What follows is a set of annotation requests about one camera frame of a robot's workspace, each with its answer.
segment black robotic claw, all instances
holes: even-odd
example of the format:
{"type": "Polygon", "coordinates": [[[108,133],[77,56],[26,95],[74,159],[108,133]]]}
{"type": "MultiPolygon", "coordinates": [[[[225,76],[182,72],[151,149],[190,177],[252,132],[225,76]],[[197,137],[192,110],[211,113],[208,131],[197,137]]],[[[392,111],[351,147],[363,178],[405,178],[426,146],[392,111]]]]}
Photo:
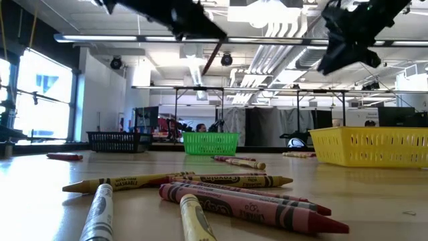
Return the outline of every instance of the black robotic claw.
{"type": "Polygon", "coordinates": [[[225,39],[226,33],[205,14],[200,2],[192,0],[93,0],[112,14],[120,4],[169,29],[177,40],[191,36],[225,39]]]}
{"type": "Polygon", "coordinates": [[[349,12],[341,8],[341,0],[330,0],[321,13],[330,33],[327,52],[318,71],[327,75],[355,62],[363,62],[373,68],[379,66],[381,59],[367,48],[375,44],[375,37],[385,27],[394,25],[394,17],[410,2],[370,0],[349,12]]]}

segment yellow plastic basket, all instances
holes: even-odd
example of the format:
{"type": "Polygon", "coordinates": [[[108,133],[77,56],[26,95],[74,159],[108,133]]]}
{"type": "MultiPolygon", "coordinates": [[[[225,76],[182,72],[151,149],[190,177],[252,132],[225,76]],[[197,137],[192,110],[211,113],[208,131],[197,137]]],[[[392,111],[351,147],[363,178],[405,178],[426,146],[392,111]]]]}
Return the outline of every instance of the yellow plastic basket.
{"type": "Polygon", "coordinates": [[[428,167],[428,128],[334,127],[310,134],[321,162],[346,167],[428,167]]]}

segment black plastic basket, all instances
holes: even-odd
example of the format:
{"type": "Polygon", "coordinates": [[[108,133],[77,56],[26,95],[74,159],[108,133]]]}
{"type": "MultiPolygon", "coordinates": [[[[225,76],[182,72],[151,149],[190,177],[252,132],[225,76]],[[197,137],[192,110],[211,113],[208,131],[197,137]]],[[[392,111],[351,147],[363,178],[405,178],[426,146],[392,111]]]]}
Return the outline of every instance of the black plastic basket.
{"type": "Polygon", "coordinates": [[[111,153],[141,153],[152,144],[152,135],[142,133],[88,132],[91,150],[111,153]]]}

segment green plastic basket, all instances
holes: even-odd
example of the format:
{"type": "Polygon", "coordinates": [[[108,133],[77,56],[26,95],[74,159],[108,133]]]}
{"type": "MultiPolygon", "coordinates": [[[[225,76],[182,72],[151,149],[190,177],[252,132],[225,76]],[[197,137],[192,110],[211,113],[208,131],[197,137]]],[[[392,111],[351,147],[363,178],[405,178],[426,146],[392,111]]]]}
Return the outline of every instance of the green plastic basket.
{"type": "Polygon", "coordinates": [[[235,155],[239,133],[183,133],[186,154],[235,155]]]}

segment table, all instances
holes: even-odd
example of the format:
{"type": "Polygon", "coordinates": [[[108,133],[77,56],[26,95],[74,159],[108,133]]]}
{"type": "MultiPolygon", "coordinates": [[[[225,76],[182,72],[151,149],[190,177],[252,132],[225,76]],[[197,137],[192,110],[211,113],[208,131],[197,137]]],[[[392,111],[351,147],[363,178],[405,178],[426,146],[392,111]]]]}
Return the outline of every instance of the table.
{"type": "MultiPolygon", "coordinates": [[[[0,240],[78,240],[93,196],[63,193],[61,188],[82,179],[254,171],[184,153],[80,154],[82,162],[44,155],[0,161],[0,240]]],[[[205,212],[218,240],[414,241],[428,237],[428,170],[353,169],[281,154],[240,156],[264,161],[269,174],[294,178],[281,188],[263,190],[306,197],[331,208],[332,218],[348,224],[350,234],[305,236],[205,212]]],[[[157,189],[115,192],[114,237],[116,241],[183,240],[179,205],[162,201],[157,189]]]]}

